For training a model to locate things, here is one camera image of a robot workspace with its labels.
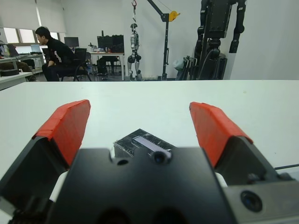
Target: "yellow pulley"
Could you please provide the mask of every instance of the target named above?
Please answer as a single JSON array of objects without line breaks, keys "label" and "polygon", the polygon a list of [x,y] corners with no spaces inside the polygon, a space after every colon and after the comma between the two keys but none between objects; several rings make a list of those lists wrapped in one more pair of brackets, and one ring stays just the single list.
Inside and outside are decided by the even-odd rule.
[{"label": "yellow pulley", "polygon": [[177,13],[176,11],[172,11],[169,14],[169,22],[172,22],[176,19],[177,16],[179,16],[181,13]]}]

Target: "white desk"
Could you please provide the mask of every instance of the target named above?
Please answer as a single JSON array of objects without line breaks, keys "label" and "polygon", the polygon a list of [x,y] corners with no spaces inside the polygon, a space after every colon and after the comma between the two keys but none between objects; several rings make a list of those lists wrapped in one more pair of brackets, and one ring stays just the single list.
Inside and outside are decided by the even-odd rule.
[{"label": "white desk", "polygon": [[14,65],[14,69],[18,69],[18,66],[17,66],[17,62],[18,60],[15,58],[15,57],[6,57],[6,58],[2,58],[0,59],[0,64],[1,63],[8,63],[8,62],[12,62],[13,65]]},{"label": "white desk", "polygon": [[125,80],[125,72],[124,72],[124,55],[125,53],[105,53],[105,52],[90,52],[91,55],[97,55],[98,58],[100,56],[118,56],[120,58],[120,63],[121,63],[121,79],[122,81]]},{"label": "white desk", "polygon": [[17,59],[18,60],[28,60],[28,59],[36,59],[36,58],[40,58],[41,59],[41,63],[42,65],[45,64],[44,58],[43,58],[43,54],[38,55],[23,55],[23,56],[18,56]]},{"label": "white desk", "polygon": [[31,72],[20,72],[19,75],[0,77],[0,90],[26,82],[27,76],[32,75]]},{"label": "white desk", "polygon": [[197,101],[220,107],[274,167],[297,164],[298,95],[299,81],[23,83],[0,92],[0,178],[57,107],[82,99],[91,103],[82,148],[110,149],[138,128],[198,147],[189,112]]}]

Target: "cable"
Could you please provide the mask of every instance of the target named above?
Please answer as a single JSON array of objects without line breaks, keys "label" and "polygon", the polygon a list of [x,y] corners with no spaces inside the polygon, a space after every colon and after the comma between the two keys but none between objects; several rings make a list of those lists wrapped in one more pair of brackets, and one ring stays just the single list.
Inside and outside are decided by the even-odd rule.
[{"label": "cable", "polygon": [[162,5],[164,5],[166,8],[168,8],[163,2],[161,2],[160,0],[158,0]]},{"label": "cable", "polygon": [[206,56],[206,58],[205,58],[205,60],[204,60],[204,63],[202,64],[202,67],[201,67],[201,70],[200,70],[200,73],[199,73],[199,75],[198,75],[197,80],[200,79],[200,76],[201,76],[201,74],[202,74],[202,71],[204,70],[204,67],[205,67],[205,65],[206,65],[206,61],[207,61],[207,59],[209,58],[209,56],[212,54],[212,52],[213,52],[213,50],[210,50],[209,53],[207,54],[207,56]]},{"label": "cable", "polygon": [[287,168],[293,168],[293,167],[299,167],[299,164],[294,164],[294,165],[290,165],[290,166],[284,166],[284,167],[275,167],[275,170],[279,170],[279,169],[287,169]]}]

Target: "computer monitor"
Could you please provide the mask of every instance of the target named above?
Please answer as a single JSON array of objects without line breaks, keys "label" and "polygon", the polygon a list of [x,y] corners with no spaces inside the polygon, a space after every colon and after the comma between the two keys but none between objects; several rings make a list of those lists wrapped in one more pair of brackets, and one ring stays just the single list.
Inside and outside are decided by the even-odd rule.
[{"label": "computer monitor", "polygon": [[78,37],[65,37],[64,43],[69,47],[79,47],[79,38]]},{"label": "computer monitor", "polygon": [[17,50],[15,49],[14,45],[12,44],[7,44],[7,48],[9,50],[9,54],[11,57],[17,57],[20,56]]},{"label": "computer monitor", "polygon": [[113,39],[111,36],[98,36],[98,46],[99,48],[112,48]]},{"label": "computer monitor", "polygon": [[123,35],[113,35],[112,41],[113,41],[113,46],[124,44]]},{"label": "computer monitor", "polygon": [[31,45],[31,52],[41,52],[41,49],[38,44]]}]

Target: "black shirt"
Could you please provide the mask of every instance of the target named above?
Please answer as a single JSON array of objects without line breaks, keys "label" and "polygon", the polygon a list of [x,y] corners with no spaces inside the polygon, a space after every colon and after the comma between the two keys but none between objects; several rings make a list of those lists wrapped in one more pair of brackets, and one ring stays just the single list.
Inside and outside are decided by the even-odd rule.
[{"label": "black shirt", "polygon": [[50,52],[50,61],[54,61],[57,65],[73,65],[75,55],[64,43],[52,38],[48,41],[47,46]]}]

